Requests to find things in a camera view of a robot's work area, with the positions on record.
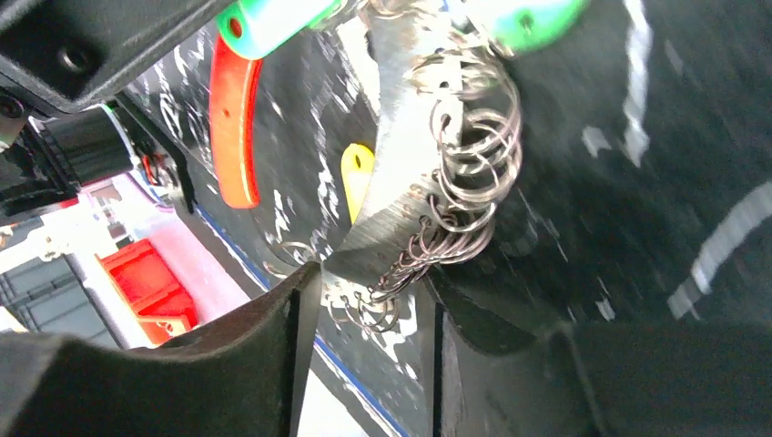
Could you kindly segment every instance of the black surface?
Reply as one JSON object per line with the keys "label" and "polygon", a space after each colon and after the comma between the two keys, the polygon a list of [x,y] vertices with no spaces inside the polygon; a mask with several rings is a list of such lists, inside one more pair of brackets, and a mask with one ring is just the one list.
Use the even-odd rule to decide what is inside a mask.
{"label": "black surface", "polygon": [[264,59],[253,122],[260,204],[228,208],[213,178],[209,144],[216,32],[212,24],[202,28],[132,83],[127,95],[183,150],[197,203],[255,264],[266,260],[267,246],[287,241],[305,243],[324,259],[350,227],[340,176],[343,150],[375,139],[359,83],[333,35],[302,32]]}
{"label": "black surface", "polygon": [[320,293],[307,264],[156,350],[2,335],[0,434],[297,435]]}
{"label": "black surface", "polygon": [[[258,269],[253,263],[249,262],[246,254],[241,252],[239,255],[243,256],[249,262],[249,266],[245,268],[245,264],[242,264],[241,259],[237,259],[229,252],[229,247],[216,233],[222,233],[220,228],[213,229],[213,226],[217,226],[217,223],[207,223],[199,214],[188,214],[185,211],[182,203],[175,204],[180,219],[190,229],[193,235],[196,236],[201,244],[207,248],[218,263],[225,269],[228,275],[233,278],[236,283],[241,287],[244,292],[247,293],[252,299],[255,299],[264,294],[263,290],[255,282],[255,275],[253,271],[257,271],[261,274],[267,274],[264,270]],[[317,339],[320,344],[324,344],[322,339]],[[314,350],[313,357],[311,359],[310,368],[320,381],[325,384],[328,390],[337,397],[344,405],[349,414],[356,419],[358,424],[370,437],[376,437],[383,434],[383,429],[373,421],[370,414],[362,405],[358,393],[352,389],[353,382],[343,381],[340,376],[340,370],[330,367],[328,364],[330,358],[328,354],[335,354],[333,351],[324,351],[322,346],[318,346]]]}
{"label": "black surface", "polygon": [[[0,86],[50,116],[76,113],[112,97],[230,3],[4,1]],[[63,51],[79,68],[66,67]]]}
{"label": "black surface", "polygon": [[144,155],[143,150],[166,152],[177,167],[182,198],[188,214],[195,212],[195,193],[193,183],[188,173],[188,158],[185,153],[174,145],[174,142],[156,124],[147,117],[140,107],[134,104],[125,92],[116,94],[114,114],[129,138],[134,142],[138,155]]}
{"label": "black surface", "polygon": [[132,168],[129,145],[102,107],[49,121],[41,134],[81,187]]}
{"label": "black surface", "polygon": [[[769,325],[772,2],[644,3],[640,167],[625,151],[631,20],[624,2],[596,0],[562,40],[509,65],[523,172],[491,246],[434,270],[438,289],[530,332],[571,319]],[[597,158],[587,128],[608,143]]]}
{"label": "black surface", "polygon": [[[526,350],[560,320],[742,323],[768,335],[772,2],[695,4],[644,2],[653,38],[643,123],[650,142],[640,167],[625,149],[631,20],[624,2],[593,1],[564,39],[509,65],[523,100],[523,173],[498,211],[491,246],[473,261],[430,273],[447,322],[462,338],[447,353],[472,375],[448,382],[443,393],[443,417],[461,418],[448,424],[458,435],[486,425],[492,435],[520,435],[518,421],[500,414],[509,408],[503,402],[516,401],[500,388],[509,387],[504,375],[490,393],[479,386],[494,380],[493,357]],[[607,141],[597,158],[583,142],[588,127]],[[612,428],[624,431],[618,435],[713,435],[708,424],[729,417],[721,402],[758,390],[716,374],[697,381],[707,371],[696,367],[746,369],[764,356],[761,343],[744,362],[731,341],[657,343],[618,329],[619,337],[593,346],[620,355],[588,364],[607,396]],[[706,348],[705,356],[688,356],[689,346]],[[641,376],[661,364],[673,366],[667,376]],[[629,386],[612,387],[625,378],[638,384],[639,397],[625,397]],[[475,392],[467,396],[469,388]],[[685,397],[692,403],[669,403]],[[638,403],[643,398],[651,404]],[[758,427],[768,421],[756,407],[745,408],[737,410],[735,428],[713,433],[768,433]],[[705,428],[680,422],[689,418]]]}
{"label": "black surface", "polygon": [[[477,348],[456,326],[447,313],[442,421],[434,435],[770,433],[769,330],[563,325],[515,353]],[[471,330],[483,334],[486,327]]]}

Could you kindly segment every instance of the red plastic crate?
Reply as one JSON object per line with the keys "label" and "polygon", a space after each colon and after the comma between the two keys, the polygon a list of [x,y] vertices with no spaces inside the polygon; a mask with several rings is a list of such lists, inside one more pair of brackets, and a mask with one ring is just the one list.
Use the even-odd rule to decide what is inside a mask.
{"label": "red plastic crate", "polygon": [[102,259],[131,309],[139,317],[184,317],[198,324],[196,304],[147,239],[132,243]]}

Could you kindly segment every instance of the white paint marking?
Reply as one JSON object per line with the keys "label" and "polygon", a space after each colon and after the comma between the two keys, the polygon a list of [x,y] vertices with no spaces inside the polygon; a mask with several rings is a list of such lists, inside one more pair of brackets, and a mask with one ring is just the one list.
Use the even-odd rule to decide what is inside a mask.
{"label": "white paint marking", "polygon": [[332,99],[332,85],[329,82],[324,82],[317,97],[311,101],[310,109],[311,116],[317,125],[314,143],[321,164],[317,187],[317,199],[321,207],[321,226],[311,232],[310,246],[320,255],[321,260],[325,260],[332,252],[332,247],[327,242],[327,232],[330,226],[335,225],[340,218],[335,179],[332,177],[330,166],[327,163],[327,131],[321,123],[321,114]]}
{"label": "white paint marking", "polygon": [[174,49],[174,64],[177,66],[177,70],[182,75],[182,85],[188,84],[188,64],[185,62],[185,59],[182,58],[182,48],[180,46],[177,46]]}
{"label": "white paint marking", "polygon": [[185,108],[185,113],[188,115],[188,128],[193,135],[194,144],[199,145],[201,158],[208,164],[209,173],[213,173],[214,157],[209,144],[208,116],[205,116],[198,107],[190,105],[189,102],[185,102]]}
{"label": "white paint marking", "polygon": [[279,104],[276,103],[275,100],[271,100],[270,101],[270,106],[273,108],[274,111],[276,111],[276,113],[279,115],[279,118],[281,118],[281,120],[283,121],[284,120],[284,114],[281,113],[281,107],[279,107]]}
{"label": "white paint marking", "polygon": [[703,243],[692,264],[691,275],[667,299],[676,319],[684,317],[702,296],[710,294],[710,282],[718,268],[748,234],[769,217],[772,217],[772,181],[765,182],[740,200]]}
{"label": "white paint marking", "polygon": [[518,188],[517,192],[520,193],[520,198],[523,200],[523,204],[525,205],[525,209],[528,211],[528,215],[531,218],[531,220],[535,223],[542,225],[544,229],[547,230],[547,233],[550,234],[550,237],[553,238],[555,244],[557,245],[558,250],[560,250],[560,254],[563,256],[563,259],[565,259],[565,262],[568,262],[568,256],[565,254],[565,250],[563,250],[563,246],[560,244],[560,232],[558,232],[553,221],[551,219],[545,220],[542,217],[542,215],[539,214],[538,211],[531,208],[531,204],[528,203],[528,199],[525,198],[525,195],[523,194],[522,190]]}
{"label": "white paint marking", "polygon": [[608,144],[608,140],[605,139],[603,131],[597,127],[585,127],[584,131],[582,131],[582,141],[593,158],[598,158],[600,150],[612,149],[611,145]]}
{"label": "white paint marking", "polygon": [[595,305],[597,305],[598,310],[601,311],[601,315],[604,316],[606,321],[616,319],[616,312],[614,312],[614,309],[611,308],[611,302],[608,300],[608,298],[597,301]]}
{"label": "white paint marking", "polygon": [[[398,344],[403,344],[405,341],[407,341],[407,338],[410,337],[412,334],[418,332],[418,322],[415,318],[415,297],[414,296],[408,296],[408,308],[410,308],[410,318],[409,319],[402,319],[400,318],[397,321],[397,326],[399,327],[397,332],[396,330],[387,330],[383,333],[376,333],[376,332],[369,332],[368,335],[370,336],[371,340],[381,347],[381,349],[386,352],[386,355],[391,358],[392,361],[394,361],[395,364],[400,364],[400,361],[397,357],[397,352],[394,350],[394,347]],[[375,319],[370,315],[369,312],[365,312],[364,317],[362,318],[362,321],[366,323],[375,323]]]}
{"label": "white paint marking", "polygon": [[681,59],[681,56],[676,52],[676,48],[673,47],[673,43],[670,41],[665,41],[665,55],[667,55],[667,59],[675,72],[682,76],[684,74],[684,60]]}
{"label": "white paint marking", "polygon": [[280,243],[284,240],[282,232],[290,232],[290,218],[284,212],[284,204],[281,202],[281,193],[277,189],[273,190],[273,215],[275,218],[274,226],[276,234],[266,231],[265,237],[268,244]]}
{"label": "white paint marking", "polygon": [[603,280],[601,279],[601,277],[600,277],[600,276],[598,276],[597,278],[598,278],[598,282],[600,282],[600,284],[601,284],[601,288],[603,289],[603,291],[604,291],[605,295],[606,295],[606,296],[611,296],[610,294],[608,294],[608,289],[605,287],[605,283],[603,282]]}
{"label": "white paint marking", "polygon": [[150,108],[150,81],[147,80],[147,72],[142,75],[142,106]]}
{"label": "white paint marking", "polygon": [[171,134],[179,141],[183,140],[182,126],[179,122],[179,114],[181,108],[177,101],[174,99],[174,94],[171,92],[166,76],[164,76],[164,64],[163,59],[159,60],[153,69],[158,75],[158,84],[160,89],[158,90],[158,109],[161,111],[161,116],[164,118],[164,123]]}
{"label": "white paint marking", "polygon": [[630,14],[630,28],[627,31],[627,57],[630,60],[627,99],[623,106],[627,116],[624,152],[641,167],[641,159],[649,149],[649,136],[644,131],[646,95],[649,88],[649,74],[646,63],[651,54],[653,32],[646,22],[644,0],[625,0]]}
{"label": "white paint marking", "polygon": [[338,105],[338,108],[341,111],[343,111],[343,112],[345,112],[347,114],[350,112],[350,106],[347,105],[346,102],[344,102],[343,99],[340,96],[335,96],[335,104]]}
{"label": "white paint marking", "polygon": [[415,370],[411,367],[410,364],[405,364],[405,371],[407,371],[408,376],[410,376],[412,380],[418,380],[418,374],[416,374]]}

